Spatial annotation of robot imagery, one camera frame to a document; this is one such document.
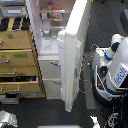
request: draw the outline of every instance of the refrigerator door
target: refrigerator door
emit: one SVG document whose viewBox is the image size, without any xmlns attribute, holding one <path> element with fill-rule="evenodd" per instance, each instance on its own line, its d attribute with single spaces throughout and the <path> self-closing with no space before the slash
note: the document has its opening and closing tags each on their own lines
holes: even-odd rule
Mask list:
<svg viewBox="0 0 128 128">
<path fill-rule="evenodd" d="M 65 30 L 64 95 L 65 108 L 68 112 L 72 110 L 73 101 L 79 91 L 81 62 L 89 25 L 91 3 L 92 0 L 76 0 Z"/>
</svg>

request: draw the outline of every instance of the white robot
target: white robot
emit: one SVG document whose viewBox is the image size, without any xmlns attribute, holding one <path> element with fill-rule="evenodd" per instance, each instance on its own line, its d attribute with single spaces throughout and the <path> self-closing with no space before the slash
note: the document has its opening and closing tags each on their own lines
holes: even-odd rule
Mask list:
<svg viewBox="0 0 128 128">
<path fill-rule="evenodd" d="M 128 10 L 121 13 L 121 21 L 128 33 L 126 13 Z M 102 104 L 115 106 L 128 92 L 128 37 L 115 34 L 112 36 L 111 47 L 96 48 L 92 69 L 95 96 Z"/>
</svg>

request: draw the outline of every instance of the wooden drawer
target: wooden drawer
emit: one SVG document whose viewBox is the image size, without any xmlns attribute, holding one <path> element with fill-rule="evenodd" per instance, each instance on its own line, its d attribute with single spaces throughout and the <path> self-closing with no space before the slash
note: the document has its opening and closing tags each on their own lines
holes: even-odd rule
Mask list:
<svg viewBox="0 0 128 128">
<path fill-rule="evenodd" d="M 61 84 L 53 82 L 56 80 L 43 80 L 47 99 L 61 99 Z"/>
<path fill-rule="evenodd" d="M 27 49 L 31 48 L 28 31 L 0 32 L 0 49 Z"/>
<path fill-rule="evenodd" d="M 61 68 L 60 66 L 55 65 L 59 64 L 59 60 L 54 60 L 54 57 L 52 59 L 53 60 L 44 60 L 41 56 L 38 57 L 38 62 L 43 79 L 61 78 Z"/>
<path fill-rule="evenodd" d="M 18 75 L 38 76 L 36 66 L 0 67 L 0 77 L 15 77 Z"/>
<path fill-rule="evenodd" d="M 38 77 L 28 82 L 0 82 L 0 93 L 40 92 Z"/>
<path fill-rule="evenodd" d="M 35 65 L 31 49 L 27 50 L 0 50 L 1 66 Z"/>
</svg>

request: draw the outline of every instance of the refrigerator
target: refrigerator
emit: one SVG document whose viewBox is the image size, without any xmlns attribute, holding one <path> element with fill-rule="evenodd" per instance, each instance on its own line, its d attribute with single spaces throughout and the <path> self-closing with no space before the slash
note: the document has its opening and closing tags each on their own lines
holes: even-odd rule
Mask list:
<svg viewBox="0 0 128 128">
<path fill-rule="evenodd" d="M 26 0 L 47 99 L 72 110 L 79 92 L 92 0 Z"/>
</svg>

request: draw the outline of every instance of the black floor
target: black floor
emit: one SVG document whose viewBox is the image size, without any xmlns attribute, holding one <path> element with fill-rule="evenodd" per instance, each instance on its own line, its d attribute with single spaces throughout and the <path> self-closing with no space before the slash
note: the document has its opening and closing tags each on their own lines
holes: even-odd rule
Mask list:
<svg viewBox="0 0 128 128">
<path fill-rule="evenodd" d="M 115 33 L 126 36 L 120 23 L 120 13 L 128 7 L 128 0 L 106 0 L 100 4 L 94 0 L 91 9 L 91 19 L 87 34 L 85 52 L 90 52 L 92 44 L 99 47 L 108 47 L 111 37 Z M 20 99 L 18 105 L 0 104 L 0 110 L 14 113 L 17 116 L 19 128 L 37 128 L 44 125 L 79 125 L 83 128 L 93 128 L 90 116 L 97 116 L 101 128 L 105 119 L 100 114 L 100 109 L 87 109 L 85 95 L 81 92 L 75 100 L 71 113 L 65 111 L 64 102 L 61 100 Z"/>
</svg>

